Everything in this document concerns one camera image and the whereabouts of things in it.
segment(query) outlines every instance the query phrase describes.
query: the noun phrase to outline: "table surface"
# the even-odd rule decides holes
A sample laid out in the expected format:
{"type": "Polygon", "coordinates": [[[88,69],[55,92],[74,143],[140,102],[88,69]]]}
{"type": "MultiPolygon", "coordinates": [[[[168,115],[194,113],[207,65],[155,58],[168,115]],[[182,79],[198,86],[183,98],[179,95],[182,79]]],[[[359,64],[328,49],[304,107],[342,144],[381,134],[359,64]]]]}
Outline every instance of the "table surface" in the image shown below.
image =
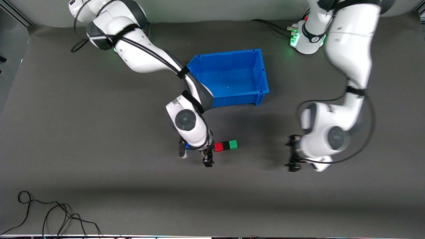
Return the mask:
{"type": "MultiPolygon", "coordinates": [[[[277,21],[289,26],[295,21],[277,21]]],[[[425,236],[425,42],[416,13],[381,19],[372,44],[370,96],[377,128],[357,157],[323,173],[290,173],[287,137],[300,134],[294,111],[334,98],[345,77],[321,49],[302,55],[258,22],[155,24],[152,42],[183,63],[196,54],[260,48],[270,94],[261,106],[204,114],[216,142],[239,149],[177,156],[165,105],[184,84],[170,71],[132,72],[113,51],[77,41],[70,28],[31,27],[30,41],[0,116],[0,230],[18,225],[28,190],[69,203],[104,234],[179,236],[425,236]]],[[[365,138],[368,111],[352,135],[365,138]]],[[[13,234],[41,233],[49,206],[31,207],[13,234]]],[[[54,212],[48,231],[62,220],[54,212]]],[[[74,223],[67,233],[81,234],[74,223]]],[[[88,233],[95,233],[94,228],[88,233]]]]}

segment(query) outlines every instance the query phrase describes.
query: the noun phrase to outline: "red block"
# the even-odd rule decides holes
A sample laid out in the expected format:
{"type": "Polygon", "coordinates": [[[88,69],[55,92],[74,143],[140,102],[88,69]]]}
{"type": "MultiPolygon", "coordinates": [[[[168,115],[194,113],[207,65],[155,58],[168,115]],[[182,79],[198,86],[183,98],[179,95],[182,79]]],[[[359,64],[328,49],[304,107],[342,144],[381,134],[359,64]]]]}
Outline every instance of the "red block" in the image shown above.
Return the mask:
{"type": "Polygon", "coordinates": [[[214,149],[216,152],[222,152],[223,151],[223,143],[216,143],[214,145],[214,149]]]}

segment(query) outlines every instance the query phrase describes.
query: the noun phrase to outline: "white wall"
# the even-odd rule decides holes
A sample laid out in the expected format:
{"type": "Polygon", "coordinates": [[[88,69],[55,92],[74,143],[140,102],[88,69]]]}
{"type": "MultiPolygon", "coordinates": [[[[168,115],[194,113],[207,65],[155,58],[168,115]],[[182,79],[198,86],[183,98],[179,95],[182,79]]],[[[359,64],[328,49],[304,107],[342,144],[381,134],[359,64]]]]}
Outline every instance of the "white wall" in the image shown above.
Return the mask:
{"type": "MultiPolygon", "coordinates": [[[[38,25],[70,27],[68,0],[9,0],[38,25]]],[[[136,0],[153,23],[213,20],[297,19],[308,8],[305,0],[136,0]]],[[[411,11],[421,0],[397,0],[385,16],[411,11]]]]}

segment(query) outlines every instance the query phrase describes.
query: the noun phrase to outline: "white robotic arm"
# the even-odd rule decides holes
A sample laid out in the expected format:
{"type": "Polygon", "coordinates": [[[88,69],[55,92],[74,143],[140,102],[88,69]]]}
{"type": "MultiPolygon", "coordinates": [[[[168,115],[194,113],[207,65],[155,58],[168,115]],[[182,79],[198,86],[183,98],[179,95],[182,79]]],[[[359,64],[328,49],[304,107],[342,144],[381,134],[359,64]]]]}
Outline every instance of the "white robotic arm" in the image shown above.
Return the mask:
{"type": "Polygon", "coordinates": [[[201,151],[203,163],[211,167],[213,134],[202,113],[212,108],[213,94],[170,52],[151,43],[142,30],[148,23],[143,8],[133,0],[71,0],[68,6],[78,21],[89,23],[87,36],[99,49],[115,48],[133,71],[172,70],[185,82],[187,91],[166,105],[181,136],[179,156],[186,158],[187,150],[191,149],[201,151]]]}
{"type": "Polygon", "coordinates": [[[332,155],[347,148],[348,131],[357,122],[366,96],[372,66],[370,46],[380,10],[378,0],[340,1],[332,10],[335,16],[325,50],[330,62],[348,77],[344,104],[315,102],[302,112],[301,127],[305,135],[293,135],[288,143],[292,147],[287,164],[290,171],[300,169],[298,162],[309,162],[322,172],[332,164],[332,155]]]}

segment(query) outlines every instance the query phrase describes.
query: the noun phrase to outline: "green light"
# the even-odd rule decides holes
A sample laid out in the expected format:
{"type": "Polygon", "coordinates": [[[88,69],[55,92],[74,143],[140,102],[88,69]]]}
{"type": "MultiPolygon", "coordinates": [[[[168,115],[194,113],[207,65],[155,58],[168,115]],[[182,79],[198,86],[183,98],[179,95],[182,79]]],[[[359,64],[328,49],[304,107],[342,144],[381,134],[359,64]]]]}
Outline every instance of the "green light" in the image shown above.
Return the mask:
{"type": "Polygon", "coordinates": [[[322,40],[322,43],[320,43],[320,46],[323,46],[323,44],[325,44],[325,38],[326,38],[326,34],[323,36],[323,40],[322,40]]]}
{"type": "Polygon", "coordinates": [[[297,32],[297,34],[295,36],[293,36],[291,40],[291,46],[296,46],[298,43],[298,39],[300,38],[300,34],[297,32]]]}

